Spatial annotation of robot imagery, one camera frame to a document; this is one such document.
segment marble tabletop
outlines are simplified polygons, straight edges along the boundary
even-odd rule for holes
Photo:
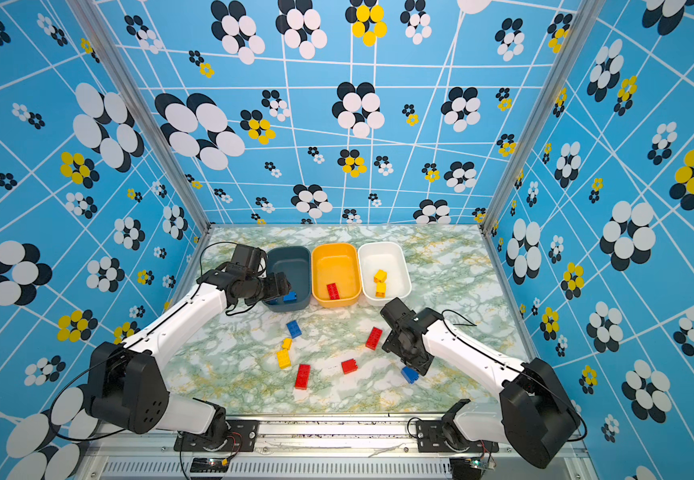
[[[211,241],[222,240],[267,251],[394,241],[403,247],[409,266],[413,291],[405,302],[410,309],[456,310],[477,325],[460,327],[473,338],[528,358],[476,226],[217,227]],[[209,248],[204,268],[227,260],[233,247]],[[440,359],[410,385],[401,375],[400,359],[381,349],[389,327],[379,310],[361,295],[356,304],[340,308],[323,308],[312,298],[298,312],[275,313],[258,305],[242,315],[219,315],[172,358],[163,378],[169,390],[218,403],[230,415],[444,412],[460,398],[496,407],[497,400],[475,380]],[[289,337],[285,324],[292,320],[302,335],[290,350],[292,367],[280,370],[276,352]],[[449,320],[460,323],[456,316]],[[372,327],[384,331],[376,351],[365,347]],[[350,359],[358,370],[345,375],[341,363]],[[294,389],[299,363],[312,366],[305,391]]]

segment black cable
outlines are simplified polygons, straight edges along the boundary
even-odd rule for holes
[[[444,311],[444,312],[454,312],[453,310],[443,310],[443,311]],[[470,322],[470,320],[466,319],[461,313],[458,313],[458,312],[454,312],[454,313],[456,313],[456,314],[459,315],[461,318],[464,318],[465,320],[467,320],[468,322]],[[526,377],[527,379],[531,380],[532,383],[534,383],[534,384],[536,384],[536,385],[539,385],[541,388],[543,388],[543,389],[546,390],[549,394],[551,394],[553,397],[555,397],[555,398],[556,398],[561,404],[563,404],[563,406],[565,406],[569,411],[573,412],[573,414],[574,414],[575,416],[579,417],[579,420],[582,422],[582,426],[584,427],[584,433],[582,434],[582,436],[579,436],[579,437],[576,437],[576,438],[569,438],[569,439],[567,440],[567,442],[580,442],[581,440],[584,440],[585,437],[587,437],[587,434],[588,434],[588,427],[587,427],[587,423],[584,421],[584,418],[582,418],[582,416],[579,415],[579,413],[577,413],[576,408],[573,408],[572,406],[568,405],[568,404],[565,402],[565,400],[563,400],[563,398],[561,398],[560,396],[558,396],[557,393],[555,393],[555,392],[553,392],[551,389],[547,388],[547,387],[546,387],[544,384],[542,384],[541,382],[537,382],[535,379],[533,379],[531,376],[525,374],[524,372],[521,372],[520,370],[515,370],[514,368],[512,368],[512,367],[509,366],[509,365],[507,365],[506,363],[500,362],[499,360],[496,360],[494,357],[488,355],[486,352],[483,352],[483,351],[481,351],[480,349],[478,349],[477,347],[472,346],[472,345],[470,345],[469,343],[467,343],[466,341],[462,340],[462,339],[459,338],[453,331],[451,331],[451,328],[448,327],[448,322],[445,321],[445,319],[443,320],[443,325],[445,325],[445,328],[448,330],[448,332],[451,333],[454,337],[456,337],[457,340],[459,340],[460,342],[464,343],[465,345],[467,345],[468,347],[470,347],[470,348],[473,349],[474,351],[477,351],[478,353],[480,353],[481,355],[485,356],[485,357],[488,358],[489,360],[492,360],[493,362],[496,362],[496,363],[498,363],[499,365],[501,365],[501,366],[503,366],[503,367],[505,367],[505,368],[507,368],[507,369],[509,369],[509,370],[512,370],[513,372],[515,372],[515,373],[517,373],[517,374],[519,374],[519,375],[523,375],[523,376]]]

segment yellow bin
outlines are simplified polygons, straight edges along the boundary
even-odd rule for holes
[[[331,300],[326,286],[336,283],[339,300]],[[313,294],[327,308],[352,305],[363,285],[358,251],[350,244],[326,244],[313,250]]]

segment blue patterned wall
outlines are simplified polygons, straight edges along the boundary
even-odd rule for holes
[[[496,231],[608,480],[694,478],[694,1],[610,1]]]
[[[219,224],[472,223],[579,4],[96,2]]]
[[[64,478],[78,447],[38,412],[162,312],[200,235],[83,37],[62,1],[0,4],[0,479]]]

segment red lego brick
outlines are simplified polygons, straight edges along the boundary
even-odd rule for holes
[[[345,375],[348,373],[352,373],[357,369],[358,369],[358,363],[355,361],[355,359],[347,360],[346,362],[342,362],[342,371],[345,373]]]
[[[339,290],[336,288],[336,283],[329,283],[325,288],[328,289],[331,300],[339,300]]]
[[[309,365],[301,364],[299,365],[299,372],[296,374],[296,384],[294,388],[299,390],[306,390],[307,383],[309,382]]]
[[[371,350],[376,350],[376,346],[379,344],[380,338],[381,330],[374,327],[374,329],[371,330],[371,335],[369,335],[369,339],[365,341],[365,346],[367,346]]]

